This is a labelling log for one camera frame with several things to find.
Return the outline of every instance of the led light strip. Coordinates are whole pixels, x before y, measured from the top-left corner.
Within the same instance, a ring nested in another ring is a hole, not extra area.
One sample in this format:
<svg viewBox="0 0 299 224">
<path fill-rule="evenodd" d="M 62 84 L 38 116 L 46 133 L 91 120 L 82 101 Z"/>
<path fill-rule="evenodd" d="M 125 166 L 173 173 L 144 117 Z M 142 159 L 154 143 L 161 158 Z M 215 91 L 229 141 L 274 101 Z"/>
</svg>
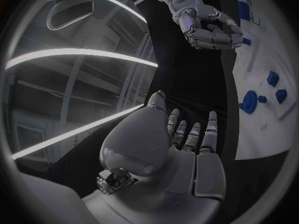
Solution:
<svg viewBox="0 0 299 224">
<path fill-rule="evenodd" d="M 42 50 L 42 51 L 35 51 L 31 53 L 27 53 L 22 56 L 18 56 L 13 58 L 12 60 L 8 61 L 6 64 L 5 69 L 12 67 L 16 64 L 19 64 L 24 61 L 28 61 L 35 58 L 45 57 L 45 56 L 56 56 L 56 55 L 92 55 L 92 56 L 107 56 L 113 57 L 128 61 L 135 61 L 139 63 L 143 63 L 149 66 L 158 67 L 157 64 L 149 61 L 145 61 L 139 58 L 135 58 L 132 56 L 126 56 L 118 53 L 108 52 L 108 51 L 98 51 L 98 50 L 90 50 L 90 49 L 79 49 L 79 48 L 61 48 L 61 49 L 50 49 L 50 50 Z"/>
<path fill-rule="evenodd" d="M 112 116 L 109 116 L 109 117 L 107 117 L 107 118 L 103 118 L 103 119 L 101 119 L 101 120 L 95 121 L 95 122 L 90 123 L 90 124 L 88 124 L 88 125 L 86 125 L 86 126 L 83 126 L 83 127 L 77 128 L 77 129 L 74 129 L 74 130 L 72 130 L 72 131 L 70 131 L 70 132 L 67 132 L 67 133 L 64 133 L 64 134 L 62 134 L 62 135 L 59 135 L 59 136 L 57 136 L 57 137 L 55 137 L 55 138 L 49 139 L 49 140 L 44 141 L 44 142 L 42 142 L 42 143 L 39 143 L 39 144 L 37 144 L 37 145 L 35 145 L 35 146 L 32 146 L 32 147 L 27 148 L 27 149 L 24 149 L 24 150 L 20 151 L 19 153 L 15 153 L 15 154 L 13 154 L 11 157 L 12 157 L 12 159 L 17 159 L 17 158 L 23 157 L 23 156 L 28 155 L 28 154 L 30 154 L 30 153 L 32 153 L 32 152 L 35 152 L 35 151 L 37 151 L 37 150 L 40 150 L 40 149 L 45 148 L 45 147 L 47 147 L 47 146 L 50 146 L 50 145 L 52 145 L 52 144 L 54 144 L 54 143 L 57 143 L 57 142 L 59 142 L 59 141 L 62 141 L 62 140 L 64 140 L 64 139 L 66 139 L 66 138 L 69 138 L 69 137 L 71 137 L 71 136 L 74 136 L 74 135 L 76 135 L 76 134 L 78 134 L 78 133 L 81 133 L 81 132 L 83 132 L 83 131 L 86 131 L 86 130 L 88 130 L 88 129 L 90 129 L 90 128 L 93 128 L 93 127 L 95 127 L 95 126 L 98 126 L 98 125 L 100 125 L 100 124 L 106 123 L 106 122 L 108 122 L 108 121 L 111 121 L 111 120 L 113 120 L 113 119 L 115 119 L 115 118 L 118 118 L 118 117 L 120 117 L 120 116 L 123 116 L 123 115 L 125 115 L 125 114 L 128 114 L 128 113 L 130 113 L 130 112 L 132 112 L 132 111 L 134 111 L 134 110 L 137 110 L 138 108 L 140 108 L 140 107 L 143 106 L 143 105 L 144 105 L 144 104 L 139 105 L 139 106 L 136 106 L 136 107 L 131 108 L 131 109 L 128 109 L 128 110 L 126 110 L 126 111 L 119 112 L 119 113 L 114 114 L 114 115 L 112 115 Z"/>
<path fill-rule="evenodd" d="M 139 17 L 142 21 L 144 21 L 145 23 L 147 23 L 147 21 L 141 16 L 139 15 L 137 12 L 135 12 L 134 10 L 128 8 L 127 6 L 123 5 L 121 2 L 119 1 L 116 1 L 116 0 L 108 0 L 108 1 L 111 1 L 115 4 L 117 4 L 118 6 L 121 6 L 123 7 L 124 9 L 128 10 L 129 12 L 133 13 L 135 16 Z"/>
</svg>

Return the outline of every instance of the curved light strip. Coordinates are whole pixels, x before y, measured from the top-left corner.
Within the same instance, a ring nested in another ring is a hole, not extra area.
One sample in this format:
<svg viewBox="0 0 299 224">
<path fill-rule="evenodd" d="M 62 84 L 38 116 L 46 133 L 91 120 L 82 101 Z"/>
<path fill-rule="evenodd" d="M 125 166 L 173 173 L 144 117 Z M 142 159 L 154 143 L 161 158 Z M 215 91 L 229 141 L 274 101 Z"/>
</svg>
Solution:
<svg viewBox="0 0 299 224">
<path fill-rule="evenodd" d="M 93 127 L 95 127 L 95 126 L 98 126 L 98 125 L 100 125 L 100 124 L 106 123 L 106 122 L 108 122 L 108 121 L 111 121 L 111 120 L 113 120 L 113 119 L 115 119 L 115 118 L 118 118 L 118 117 L 120 117 L 120 116 L 123 116 L 123 115 L 125 115 L 125 114 L 128 114 L 128 113 L 130 113 L 130 112 L 132 112 L 132 111 L 134 111 L 134 110 L 137 110 L 138 108 L 140 108 L 140 107 L 143 106 L 143 105 L 144 105 L 144 104 L 139 105 L 139 106 L 136 106 L 136 107 L 131 108 L 131 109 L 128 109 L 128 110 L 126 110 L 126 111 L 122 111 L 122 112 L 116 113 L 116 114 L 114 114 L 114 115 L 112 115 L 112 116 L 109 116 L 109 117 L 107 117 L 107 118 L 103 118 L 103 119 L 101 119 L 101 120 L 98 120 L 98 121 L 95 121 L 95 122 L 93 122 L 93 123 L 90 123 L 90 124 L 88 124 L 88 125 L 86 125 L 86 126 L 83 126 L 83 127 L 74 129 L 74 130 L 72 130 L 72 131 L 69 131 L 69 132 L 67 132 L 67 133 L 64 133 L 64 134 L 62 134 L 62 135 L 59 135 L 59 136 L 57 136 L 57 137 L 55 137 L 55 138 L 46 140 L 46 141 L 44 141 L 44 142 L 42 142 L 42 143 L 39 143 L 39 144 L 37 144 L 37 145 L 35 145 L 35 146 L 32 146 L 32 147 L 27 148 L 27 149 L 24 149 L 24 150 L 22 150 L 22 151 L 19 152 L 19 153 L 15 153 L 15 154 L 13 154 L 11 157 L 12 157 L 12 159 L 21 158 L 21 157 L 23 157 L 23 156 L 25 156 L 25 155 L 28 155 L 28 154 L 33 153 L 33 152 L 35 152 L 35 151 L 38 151 L 38 150 L 40 150 L 40 149 L 42 149 L 42 148 L 45 148 L 45 147 L 47 147 L 47 146 L 50 146 L 50 145 L 52 145 L 52 144 L 54 144 L 54 143 L 57 143 L 57 142 L 59 142 L 59 141 L 62 141 L 62 140 L 64 140 L 64 139 L 66 139 L 66 138 L 69 138 L 69 137 L 71 137 L 71 136 L 74 136 L 74 135 L 76 135 L 76 134 L 78 134 L 78 133 L 81 133 L 81 132 L 83 132 L 83 131 L 86 131 L 86 130 L 88 130 L 88 129 L 90 129 L 90 128 L 93 128 Z"/>
<path fill-rule="evenodd" d="M 145 61 L 139 58 L 135 58 L 132 56 L 126 56 L 118 53 L 108 52 L 108 51 L 98 51 L 98 50 L 90 50 L 90 49 L 79 49 L 79 48 L 61 48 L 61 49 L 50 49 L 50 50 L 42 50 L 35 51 L 31 53 L 27 53 L 22 56 L 18 56 L 8 61 L 5 69 L 12 67 L 18 63 L 32 60 L 35 58 L 45 57 L 45 56 L 56 56 L 56 55 L 92 55 L 92 56 L 107 56 L 113 58 L 119 58 L 128 61 L 135 61 L 139 63 L 143 63 L 149 66 L 158 67 L 157 64 L 149 61 Z"/>
<path fill-rule="evenodd" d="M 108 1 L 111 1 L 115 4 L 117 4 L 118 6 L 121 6 L 123 7 L 124 9 L 128 10 L 129 12 L 133 13 L 135 16 L 139 17 L 142 21 L 144 21 L 145 23 L 147 23 L 147 21 L 141 16 L 139 15 L 137 12 L 135 12 L 134 10 L 128 8 L 127 6 L 123 5 L 121 2 L 119 1 L 116 1 L 116 0 L 108 0 Z"/>
</svg>

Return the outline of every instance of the white robotic hand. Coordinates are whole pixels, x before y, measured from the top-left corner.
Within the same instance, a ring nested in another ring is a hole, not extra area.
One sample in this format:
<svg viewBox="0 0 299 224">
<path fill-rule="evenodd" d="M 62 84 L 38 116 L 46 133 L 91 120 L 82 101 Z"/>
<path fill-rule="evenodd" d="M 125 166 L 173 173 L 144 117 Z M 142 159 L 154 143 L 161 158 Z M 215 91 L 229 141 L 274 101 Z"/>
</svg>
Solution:
<svg viewBox="0 0 299 224">
<path fill-rule="evenodd" d="M 203 0 L 158 0 L 165 2 L 174 22 L 180 25 L 185 38 L 196 49 L 234 49 L 243 42 L 243 33 L 236 22 Z M 218 20 L 231 27 L 234 34 L 227 35 L 219 27 L 210 24 L 202 29 L 201 20 Z"/>
</svg>

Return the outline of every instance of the gray robotic arm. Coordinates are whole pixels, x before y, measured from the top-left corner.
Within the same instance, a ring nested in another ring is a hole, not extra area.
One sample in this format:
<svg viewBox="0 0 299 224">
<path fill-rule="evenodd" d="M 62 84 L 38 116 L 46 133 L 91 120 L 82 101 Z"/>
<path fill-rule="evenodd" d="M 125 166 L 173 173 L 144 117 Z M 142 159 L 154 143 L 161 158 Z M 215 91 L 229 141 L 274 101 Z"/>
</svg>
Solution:
<svg viewBox="0 0 299 224">
<path fill-rule="evenodd" d="M 243 33 L 236 22 L 227 14 L 213 6 L 204 4 L 203 0 L 158 0 L 165 2 L 185 38 L 196 49 L 234 49 L 243 42 Z M 218 26 L 209 24 L 208 30 L 202 29 L 200 21 L 218 20 L 230 26 L 232 35 L 225 34 Z"/>
</svg>

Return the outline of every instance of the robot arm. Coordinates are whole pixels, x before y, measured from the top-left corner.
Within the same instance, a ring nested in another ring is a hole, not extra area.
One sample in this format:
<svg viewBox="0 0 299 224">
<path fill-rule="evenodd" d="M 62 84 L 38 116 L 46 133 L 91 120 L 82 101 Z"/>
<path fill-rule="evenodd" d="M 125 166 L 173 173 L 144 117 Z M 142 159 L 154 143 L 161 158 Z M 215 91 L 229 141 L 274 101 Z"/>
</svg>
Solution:
<svg viewBox="0 0 299 224">
<path fill-rule="evenodd" d="M 236 22 L 203 0 L 158 0 L 165 2 L 185 38 L 196 49 L 234 49 L 241 46 L 243 33 Z M 201 20 L 218 20 L 231 27 L 234 34 L 225 34 L 218 26 L 209 24 L 202 29 Z"/>
</svg>

